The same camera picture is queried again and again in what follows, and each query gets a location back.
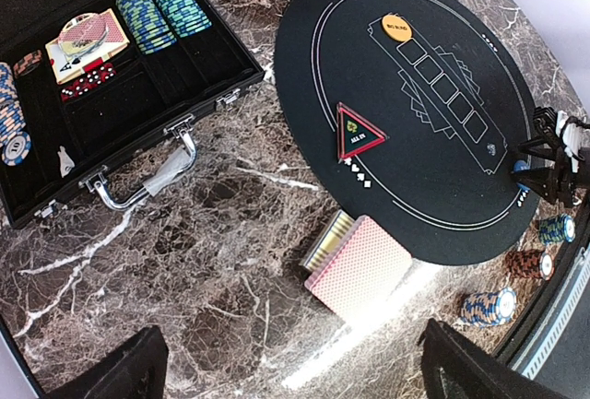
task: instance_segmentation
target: poker chip case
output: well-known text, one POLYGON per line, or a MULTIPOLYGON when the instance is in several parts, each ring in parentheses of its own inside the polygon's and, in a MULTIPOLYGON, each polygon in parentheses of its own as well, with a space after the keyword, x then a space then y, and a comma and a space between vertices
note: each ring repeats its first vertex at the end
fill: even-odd
POLYGON ((178 138, 194 161, 192 125, 262 80, 262 68, 214 7, 195 1, 210 27, 186 38, 176 35, 175 44, 144 54, 116 0, 2 0, 0 61, 12 66, 28 53, 43 52, 36 69, 15 79, 30 153, 14 167, 0 162, 0 193, 13 227, 48 216, 80 192, 98 194, 113 209, 132 205, 146 191, 128 189, 117 202, 108 191, 109 173, 166 137, 178 138), (130 41, 108 60, 116 76, 62 101, 45 44, 73 17, 109 8, 130 41), (60 151, 75 164, 64 177, 60 151))

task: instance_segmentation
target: robotic hand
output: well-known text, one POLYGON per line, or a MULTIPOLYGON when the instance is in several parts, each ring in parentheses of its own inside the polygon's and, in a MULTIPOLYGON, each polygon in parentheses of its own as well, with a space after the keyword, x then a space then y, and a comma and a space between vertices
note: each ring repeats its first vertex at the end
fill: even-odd
POLYGON ((590 166, 584 160, 590 158, 590 148, 580 147, 582 131, 590 129, 590 124, 550 107, 535 108, 533 124, 538 135, 518 149, 527 155, 553 161, 553 167, 516 170, 512 172, 513 179, 551 204, 561 201, 566 207, 572 207, 575 190, 590 188, 590 166))

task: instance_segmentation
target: round mat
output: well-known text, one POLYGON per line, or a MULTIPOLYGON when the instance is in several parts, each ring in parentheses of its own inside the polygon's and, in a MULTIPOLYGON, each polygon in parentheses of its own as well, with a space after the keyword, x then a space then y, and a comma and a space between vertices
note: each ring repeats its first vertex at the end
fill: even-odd
POLYGON ((535 105, 511 56, 457 1, 293 0, 275 73, 291 132, 325 188, 415 257, 479 263, 526 230, 538 198, 510 171, 518 159, 530 165, 517 146, 531 137, 535 105), (411 38, 407 29, 391 38, 388 15, 411 38), (388 139, 338 161, 339 102, 388 139))

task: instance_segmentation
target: marble table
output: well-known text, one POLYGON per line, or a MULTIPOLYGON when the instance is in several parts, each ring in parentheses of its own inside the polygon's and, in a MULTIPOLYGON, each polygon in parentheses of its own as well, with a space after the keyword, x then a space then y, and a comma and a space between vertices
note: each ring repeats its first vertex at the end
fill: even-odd
MULTIPOLYGON (((336 203, 309 171, 277 101, 274 39, 289 0, 211 1, 264 67, 265 81, 234 111, 196 125, 197 165, 143 205, 113 213, 84 194, 23 230, 4 217, 0 312, 48 391, 157 324, 171 351, 171 399, 421 397, 416 342, 426 320, 453 323, 458 293, 511 282, 502 258, 468 267, 416 261, 383 324, 351 332, 305 290, 298 265, 336 203)), ((500 37, 537 105, 582 115, 512 0, 459 1, 500 37)), ((175 148, 165 142, 138 152, 112 175, 115 195, 175 148)), ((538 215, 557 211, 542 204, 538 215)), ((521 311, 537 283, 518 284, 521 311)), ((507 330, 461 329, 488 351, 507 330)))

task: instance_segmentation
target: triangle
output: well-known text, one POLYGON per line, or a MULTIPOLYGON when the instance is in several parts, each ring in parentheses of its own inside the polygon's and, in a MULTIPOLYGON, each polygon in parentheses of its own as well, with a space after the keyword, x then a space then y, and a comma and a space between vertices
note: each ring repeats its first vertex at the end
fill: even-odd
POLYGON ((370 148, 379 146, 389 137, 373 123, 370 123, 346 104, 339 102, 338 116, 338 159, 354 157, 370 148))

